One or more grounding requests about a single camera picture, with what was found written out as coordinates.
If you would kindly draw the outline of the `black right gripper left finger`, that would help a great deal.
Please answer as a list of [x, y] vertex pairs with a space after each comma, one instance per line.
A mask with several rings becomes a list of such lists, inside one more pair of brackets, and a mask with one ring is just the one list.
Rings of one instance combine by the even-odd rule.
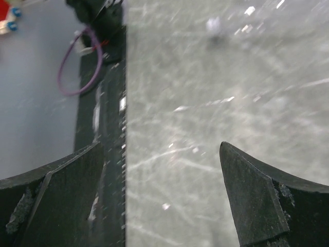
[[88, 246], [88, 217], [104, 165], [93, 143], [1, 180], [1, 246]]

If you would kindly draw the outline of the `colourful object off table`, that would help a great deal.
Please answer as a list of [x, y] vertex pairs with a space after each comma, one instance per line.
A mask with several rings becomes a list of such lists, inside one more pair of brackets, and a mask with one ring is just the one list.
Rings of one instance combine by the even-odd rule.
[[1, 35], [17, 30], [16, 20], [22, 15], [22, 2], [1, 0]]

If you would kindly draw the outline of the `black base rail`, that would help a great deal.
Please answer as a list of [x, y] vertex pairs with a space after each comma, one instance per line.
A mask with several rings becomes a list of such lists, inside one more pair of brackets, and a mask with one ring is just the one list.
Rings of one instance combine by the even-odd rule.
[[126, 24], [120, 2], [94, 21], [103, 51], [92, 88], [80, 97], [75, 149], [103, 146], [104, 166], [89, 217], [89, 246], [125, 246]]

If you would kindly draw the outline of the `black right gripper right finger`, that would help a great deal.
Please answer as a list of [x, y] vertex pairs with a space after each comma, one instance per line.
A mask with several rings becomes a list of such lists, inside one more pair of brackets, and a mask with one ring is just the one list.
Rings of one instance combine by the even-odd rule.
[[328, 186], [261, 162], [228, 142], [219, 153], [240, 246], [328, 246]]

